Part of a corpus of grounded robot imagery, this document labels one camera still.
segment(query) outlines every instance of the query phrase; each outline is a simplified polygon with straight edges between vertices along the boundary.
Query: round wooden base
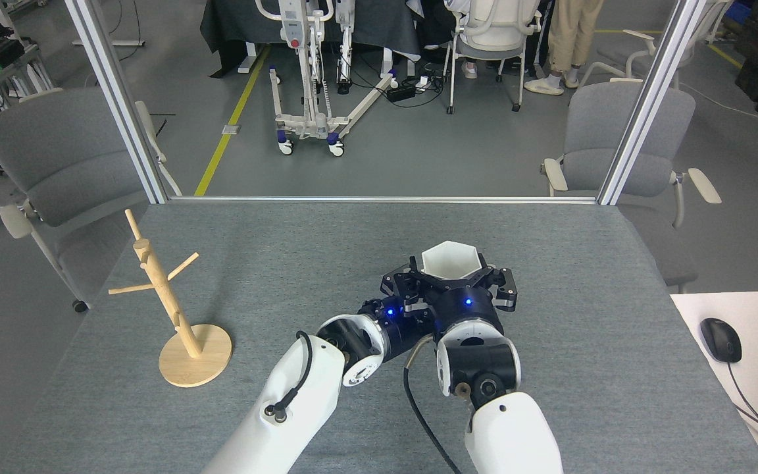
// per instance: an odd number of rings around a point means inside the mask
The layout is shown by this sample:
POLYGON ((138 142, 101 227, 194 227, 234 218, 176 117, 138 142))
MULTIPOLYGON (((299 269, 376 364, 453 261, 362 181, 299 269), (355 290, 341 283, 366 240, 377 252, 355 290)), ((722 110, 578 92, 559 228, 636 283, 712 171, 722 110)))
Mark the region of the round wooden base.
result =
POLYGON ((232 356, 232 341, 225 330, 212 324, 192 326, 201 343, 201 357, 189 357, 186 346, 175 334, 160 352, 160 372, 169 384, 196 387, 216 378, 232 356))

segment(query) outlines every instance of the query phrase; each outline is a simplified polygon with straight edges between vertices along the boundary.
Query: aluminum frame post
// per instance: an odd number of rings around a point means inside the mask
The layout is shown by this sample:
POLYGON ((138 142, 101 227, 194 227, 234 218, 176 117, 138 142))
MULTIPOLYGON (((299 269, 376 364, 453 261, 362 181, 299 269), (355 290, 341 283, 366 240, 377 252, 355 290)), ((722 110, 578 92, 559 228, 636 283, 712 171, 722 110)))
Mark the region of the aluminum frame post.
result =
POLYGON ((659 43, 651 69, 637 98, 634 112, 628 126, 625 127, 610 170, 595 199, 598 204, 615 206, 619 202, 619 196, 631 168, 634 167, 653 117, 656 116, 671 79, 677 71, 686 43, 697 27, 703 6, 704 0, 678 0, 677 6, 674 7, 665 35, 659 43))
POLYGON ((130 98, 130 91, 124 81, 113 43, 107 35, 101 6, 97 0, 66 0, 66 7, 75 23, 75 29, 78 30, 78 36, 84 43, 84 51, 87 51, 89 62, 93 66, 101 90, 105 93, 145 195, 151 204, 164 204, 166 193, 157 177, 157 168, 151 158, 147 136, 142 123, 139 122, 134 101, 130 98))

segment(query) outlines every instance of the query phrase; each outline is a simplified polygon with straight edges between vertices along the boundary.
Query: gray office chair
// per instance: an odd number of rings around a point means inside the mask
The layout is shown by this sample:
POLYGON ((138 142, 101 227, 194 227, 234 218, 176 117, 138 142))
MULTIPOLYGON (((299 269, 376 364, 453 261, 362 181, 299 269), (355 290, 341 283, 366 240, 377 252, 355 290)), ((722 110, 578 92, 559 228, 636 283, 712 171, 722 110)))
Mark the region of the gray office chair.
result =
MULTIPOLYGON (((569 104, 563 156, 546 159, 541 166, 552 196, 554 192, 601 188, 641 88, 641 82, 617 81, 592 84, 575 92, 569 104)), ((703 172, 696 168, 686 172, 672 170, 671 160, 694 111, 695 100, 688 93, 667 91, 622 191, 652 198, 674 186, 674 222, 669 223, 653 207, 619 204, 620 212, 631 221, 655 258, 665 284, 677 286, 680 293, 685 293, 687 282, 697 279, 692 257, 676 234, 683 224, 683 183, 691 180, 705 201, 721 202, 703 172)))
MULTIPOLYGON (((686 43, 686 50, 683 52, 683 57, 680 58, 680 63, 677 65, 678 70, 680 70, 680 67, 692 62, 692 59, 695 57, 695 44, 709 40, 711 37, 714 38, 718 23, 733 1, 705 0, 704 3, 701 18, 699 18, 698 24, 689 38, 689 42, 686 43)), ((583 87, 586 84, 587 79, 590 78, 593 69, 596 69, 596 67, 604 69, 620 78, 634 78, 637 74, 642 77, 647 75, 653 62, 653 55, 657 51, 655 37, 633 30, 622 30, 622 33, 626 33, 626 35, 622 36, 622 40, 612 45, 604 45, 597 50, 599 55, 620 68, 602 62, 592 63, 587 68, 587 72, 584 73, 584 77, 581 78, 578 87, 583 87)), ((674 71, 672 84, 675 89, 680 89, 677 71, 674 71)))
POLYGON ((130 239, 122 210, 147 207, 102 91, 43 94, 0 112, 0 164, 28 196, 22 210, 3 208, 5 226, 34 237, 75 309, 87 309, 130 239))
POLYGON ((455 15, 455 31, 446 49, 443 77, 452 68, 447 114, 455 112, 455 62, 460 57, 487 61, 499 60, 496 82, 502 82, 505 60, 520 58, 520 96, 513 102, 517 112, 522 105, 526 37, 540 31, 540 0, 471 0, 468 15, 455 15))

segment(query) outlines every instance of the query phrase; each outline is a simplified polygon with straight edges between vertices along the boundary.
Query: black computer mouse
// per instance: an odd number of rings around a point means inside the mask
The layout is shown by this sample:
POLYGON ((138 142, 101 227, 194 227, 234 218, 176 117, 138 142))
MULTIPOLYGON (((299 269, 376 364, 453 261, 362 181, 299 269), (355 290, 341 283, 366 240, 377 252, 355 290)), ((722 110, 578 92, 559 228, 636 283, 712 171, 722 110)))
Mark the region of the black computer mouse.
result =
POLYGON ((742 343, 739 334, 729 324, 716 318, 701 321, 701 335, 709 353, 719 362, 739 362, 742 343))

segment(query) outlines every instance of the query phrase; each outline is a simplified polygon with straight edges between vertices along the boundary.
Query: wooden mug tree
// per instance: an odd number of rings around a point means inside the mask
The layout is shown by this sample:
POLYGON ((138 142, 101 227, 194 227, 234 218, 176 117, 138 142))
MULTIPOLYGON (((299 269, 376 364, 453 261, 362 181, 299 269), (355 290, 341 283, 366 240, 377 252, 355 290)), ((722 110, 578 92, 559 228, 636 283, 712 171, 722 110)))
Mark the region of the wooden mug tree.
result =
POLYGON ((143 289, 157 291, 157 296, 163 303, 168 317, 174 325, 177 334, 166 342, 160 352, 159 367, 163 377, 170 384, 178 387, 196 387, 216 378, 226 367, 232 356, 232 341, 225 330, 212 324, 190 326, 186 314, 180 308, 177 296, 174 295, 168 282, 182 272, 184 268, 198 258, 198 252, 193 253, 183 263, 166 275, 160 266, 157 256, 151 248, 151 241, 143 239, 139 226, 133 219, 130 209, 124 211, 133 237, 133 250, 139 257, 139 267, 145 270, 150 283, 125 288, 112 288, 110 294, 129 293, 143 289))

